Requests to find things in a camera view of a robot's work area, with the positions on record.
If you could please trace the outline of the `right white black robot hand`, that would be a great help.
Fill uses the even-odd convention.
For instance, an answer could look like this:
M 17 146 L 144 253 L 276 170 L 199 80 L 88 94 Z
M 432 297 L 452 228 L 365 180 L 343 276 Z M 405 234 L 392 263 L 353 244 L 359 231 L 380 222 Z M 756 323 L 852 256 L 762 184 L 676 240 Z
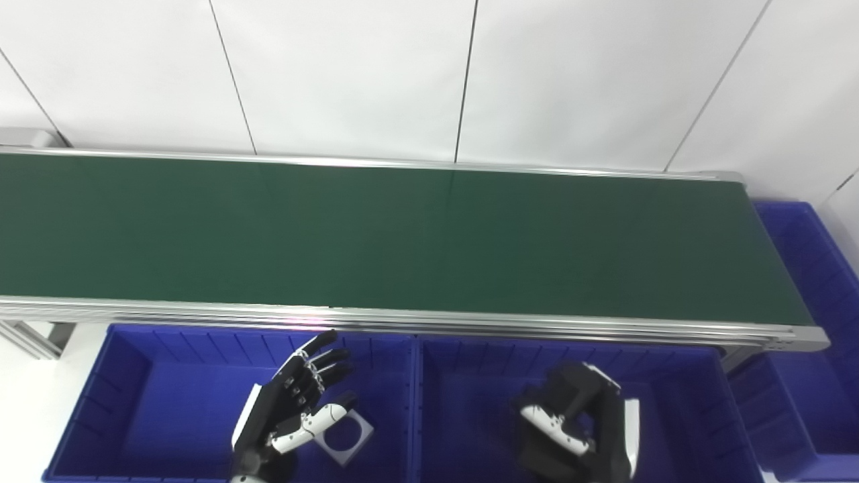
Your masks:
M 519 465 L 538 482 L 631 482 L 640 401 L 592 364 L 562 362 L 513 398 Z

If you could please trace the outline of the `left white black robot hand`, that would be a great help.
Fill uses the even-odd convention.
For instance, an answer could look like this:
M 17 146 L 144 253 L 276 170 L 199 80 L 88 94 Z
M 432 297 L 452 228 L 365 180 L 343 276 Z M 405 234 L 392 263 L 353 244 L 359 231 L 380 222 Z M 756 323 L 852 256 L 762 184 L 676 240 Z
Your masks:
M 289 482 L 297 473 L 298 449 L 355 409 L 348 390 L 324 405 L 326 389 L 353 371 L 350 350 L 324 348 L 338 339 L 334 329 L 295 349 L 270 381 L 256 383 L 234 426 L 230 482 Z

